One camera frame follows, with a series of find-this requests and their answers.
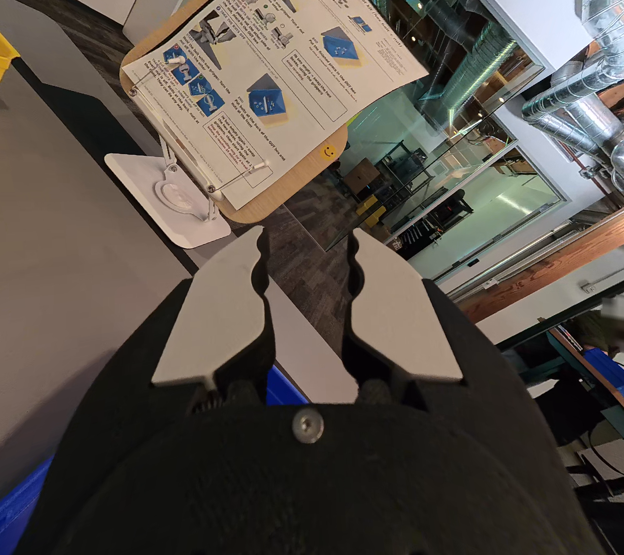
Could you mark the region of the blue plastic bin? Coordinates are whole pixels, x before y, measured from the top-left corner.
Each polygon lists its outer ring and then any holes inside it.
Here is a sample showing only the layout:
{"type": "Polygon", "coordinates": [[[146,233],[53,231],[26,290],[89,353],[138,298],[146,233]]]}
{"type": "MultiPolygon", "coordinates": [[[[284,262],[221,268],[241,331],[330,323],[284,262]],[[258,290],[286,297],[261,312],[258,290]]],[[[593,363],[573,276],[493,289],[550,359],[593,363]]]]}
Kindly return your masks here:
{"type": "MultiPolygon", "coordinates": [[[[308,403],[277,366],[268,375],[267,405],[308,403]]],[[[1,554],[12,554],[35,509],[53,457],[46,459],[1,500],[1,554]]]]}

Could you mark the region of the metal shelf with boxes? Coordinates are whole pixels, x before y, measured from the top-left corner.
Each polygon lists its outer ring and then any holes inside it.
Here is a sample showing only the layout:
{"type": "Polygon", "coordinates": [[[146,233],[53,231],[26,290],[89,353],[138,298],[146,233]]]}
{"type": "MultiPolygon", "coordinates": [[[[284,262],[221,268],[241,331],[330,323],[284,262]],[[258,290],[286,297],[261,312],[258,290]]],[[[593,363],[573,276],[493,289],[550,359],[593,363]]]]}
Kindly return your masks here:
{"type": "Polygon", "coordinates": [[[401,141],[376,163],[363,158],[339,181],[348,196],[359,201],[374,196],[387,209],[393,209],[421,190],[428,191],[435,176],[425,168],[426,160],[421,148],[411,150],[401,141]]]}

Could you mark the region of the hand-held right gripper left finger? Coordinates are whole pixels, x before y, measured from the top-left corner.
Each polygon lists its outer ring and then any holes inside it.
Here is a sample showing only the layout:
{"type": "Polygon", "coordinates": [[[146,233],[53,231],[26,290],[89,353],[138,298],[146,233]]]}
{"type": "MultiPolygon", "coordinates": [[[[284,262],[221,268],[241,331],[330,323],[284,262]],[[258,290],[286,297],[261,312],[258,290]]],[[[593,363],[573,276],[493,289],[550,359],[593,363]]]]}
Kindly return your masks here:
{"type": "Polygon", "coordinates": [[[199,269],[153,372],[153,385],[267,384],[275,362],[275,333],[265,295],[268,256],[268,233],[257,225],[199,269]]]}

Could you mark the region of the yellow plastic bin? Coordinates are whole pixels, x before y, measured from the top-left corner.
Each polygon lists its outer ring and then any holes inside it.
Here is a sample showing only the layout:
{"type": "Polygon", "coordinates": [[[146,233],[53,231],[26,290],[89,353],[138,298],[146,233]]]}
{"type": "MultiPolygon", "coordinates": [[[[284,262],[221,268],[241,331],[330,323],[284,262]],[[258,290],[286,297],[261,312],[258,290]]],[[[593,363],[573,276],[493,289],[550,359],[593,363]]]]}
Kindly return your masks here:
{"type": "Polygon", "coordinates": [[[2,34],[0,35],[0,48],[0,80],[2,81],[13,61],[20,58],[20,53],[2,34]]]}

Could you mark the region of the printed instruction sheet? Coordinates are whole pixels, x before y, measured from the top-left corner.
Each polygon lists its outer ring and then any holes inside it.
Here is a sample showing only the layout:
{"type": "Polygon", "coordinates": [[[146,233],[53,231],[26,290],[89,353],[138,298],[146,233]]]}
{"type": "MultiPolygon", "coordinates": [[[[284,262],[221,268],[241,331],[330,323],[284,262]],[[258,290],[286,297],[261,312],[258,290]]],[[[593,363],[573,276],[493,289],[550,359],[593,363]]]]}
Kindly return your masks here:
{"type": "Polygon", "coordinates": [[[192,0],[126,55],[124,90],[234,219],[281,204],[347,123],[425,67],[369,0],[192,0]]]}

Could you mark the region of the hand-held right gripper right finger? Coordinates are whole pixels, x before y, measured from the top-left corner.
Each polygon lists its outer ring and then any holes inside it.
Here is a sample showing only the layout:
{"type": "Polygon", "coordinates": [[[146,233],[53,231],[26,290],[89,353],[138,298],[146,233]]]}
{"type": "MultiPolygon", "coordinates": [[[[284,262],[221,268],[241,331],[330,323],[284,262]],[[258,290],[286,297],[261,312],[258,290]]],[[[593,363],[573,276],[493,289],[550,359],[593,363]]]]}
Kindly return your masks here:
{"type": "Polygon", "coordinates": [[[357,383],[463,380],[417,270],[359,228],[348,236],[347,263],[343,364],[357,383]]]}

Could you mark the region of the dark ribbed duct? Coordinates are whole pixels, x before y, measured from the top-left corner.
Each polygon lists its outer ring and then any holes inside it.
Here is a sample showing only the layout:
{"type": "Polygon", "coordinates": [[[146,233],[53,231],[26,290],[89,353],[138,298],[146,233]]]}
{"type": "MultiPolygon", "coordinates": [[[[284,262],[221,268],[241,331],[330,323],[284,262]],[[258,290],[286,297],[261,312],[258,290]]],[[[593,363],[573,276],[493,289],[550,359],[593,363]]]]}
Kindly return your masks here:
{"type": "Polygon", "coordinates": [[[437,105],[434,114],[440,119],[438,124],[453,122],[479,87],[498,71],[516,47],[516,40],[503,26],[489,21],[441,93],[435,98],[418,99],[414,107],[422,112],[427,103],[433,102],[437,105]]]}

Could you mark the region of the wooden top desk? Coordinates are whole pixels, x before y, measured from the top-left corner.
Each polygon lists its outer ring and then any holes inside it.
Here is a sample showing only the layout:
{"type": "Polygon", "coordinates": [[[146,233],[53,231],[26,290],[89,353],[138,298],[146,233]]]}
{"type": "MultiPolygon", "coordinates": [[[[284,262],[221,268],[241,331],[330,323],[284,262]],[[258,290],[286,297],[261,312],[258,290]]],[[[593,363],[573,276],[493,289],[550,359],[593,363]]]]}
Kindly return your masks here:
{"type": "Polygon", "coordinates": [[[604,374],[596,369],[583,355],[581,347],[572,340],[572,337],[565,331],[553,328],[545,332],[550,344],[559,355],[573,367],[588,383],[592,383],[594,387],[604,389],[618,405],[623,407],[623,394],[618,388],[607,379],[604,374]]]}

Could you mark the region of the yellow storage crate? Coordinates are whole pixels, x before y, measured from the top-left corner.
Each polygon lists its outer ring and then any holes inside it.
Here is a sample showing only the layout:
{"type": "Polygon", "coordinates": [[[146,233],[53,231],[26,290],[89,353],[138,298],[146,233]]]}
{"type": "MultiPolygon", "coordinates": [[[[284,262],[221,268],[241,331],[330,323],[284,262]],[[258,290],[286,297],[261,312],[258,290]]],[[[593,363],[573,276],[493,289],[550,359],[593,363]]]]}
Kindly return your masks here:
{"type": "Polygon", "coordinates": [[[374,228],[387,212],[386,205],[376,195],[371,194],[356,207],[356,215],[363,218],[365,228],[374,228]]]}

